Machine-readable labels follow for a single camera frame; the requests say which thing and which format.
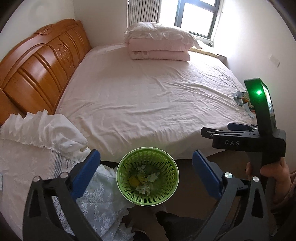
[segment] ruffled pillow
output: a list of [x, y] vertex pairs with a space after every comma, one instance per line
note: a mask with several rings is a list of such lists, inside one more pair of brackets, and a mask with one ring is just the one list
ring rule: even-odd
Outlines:
[[54, 150], [71, 160], [80, 160], [90, 153], [88, 141], [62, 114], [48, 115], [48, 111], [27, 113], [25, 118], [11, 114], [0, 128], [0, 139]]

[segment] blue gripper pad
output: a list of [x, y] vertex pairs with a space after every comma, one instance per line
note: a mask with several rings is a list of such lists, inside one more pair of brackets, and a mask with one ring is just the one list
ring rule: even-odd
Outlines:
[[93, 150], [84, 162], [81, 163], [83, 166], [72, 182], [71, 197], [74, 201], [82, 197], [100, 162], [100, 153], [97, 150]]
[[238, 124], [238, 123], [229, 123], [227, 125], [228, 130], [230, 131], [249, 131], [254, 129], [251, 125]]
[[192, 165], [208, 194], [216, 200], [220, 200], [223, 194], [222, 176], [224, 174], [220, 167], [216, 163], [208, 161], [200, 150], [193, 153]]

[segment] screw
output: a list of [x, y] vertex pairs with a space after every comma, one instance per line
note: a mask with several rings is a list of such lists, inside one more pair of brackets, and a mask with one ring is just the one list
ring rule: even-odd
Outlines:
[[231, 174], [230, 172], [226, 172], [226, 173], [224, 174], [224, 176], [225, 176], [226, 178], [232, 178], [232, 174]]
[[254, 177], [253, 177], [253, 181], [256, 182], [256, 183], [259, 182], [259, 178], [256, 177], [256, 176], [254, 176]]
[[33, 182], [35, 182], [35, 183], [38, 182], [39, 180], [40, 180], [40, 176], [36, 176], [33, 178]]
[[61, 178], [66, 178], [66, 177], [68, 177], [68, 173], [67, 172], [62, 172], [61, 174], [60, 174], [60, 177]]

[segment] device screen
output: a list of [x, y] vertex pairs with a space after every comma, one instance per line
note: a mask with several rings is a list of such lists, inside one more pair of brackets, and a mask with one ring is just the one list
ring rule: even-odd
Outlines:
[[266, 96], [266, 100], [267, 100], [267, 104], [268, 104], [268, 108], [269, 108], [269, 114], [270, 114], [270, 116], [274, 116], [274, 108], [272, 106], [269, 91], [264, 85], [262, 85], [262, 87], [263, 87], [263, 90], [264, 90], [264, 93], [265, 93], [265, 96]]

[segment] yellow object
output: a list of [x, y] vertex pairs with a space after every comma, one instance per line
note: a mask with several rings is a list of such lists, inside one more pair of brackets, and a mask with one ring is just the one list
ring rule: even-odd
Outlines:
[[141, 183], [140, 181], [135, 177], [135, 176], [131, 176], [128, 179], [128, 182], [130, 183], [130, 185], [134, 188], [136, 188], [137, 186], [139, 186]]
[[138, 173], [138, 180], [143, 184], [146, 184], [148, 182], [148, 179], [146, 178], [146, 175], [144, 172]]
[[189, 51], [202, 53], [202, 54], [209, 55], [209, 56], [212, 56], [212, 57], [215, 57], [215, 58], [219, 58], [218, 54], [205, 51], [204, 49], [197, 49], [196, 47], [192, 47], [191, 49], [189, 49]]

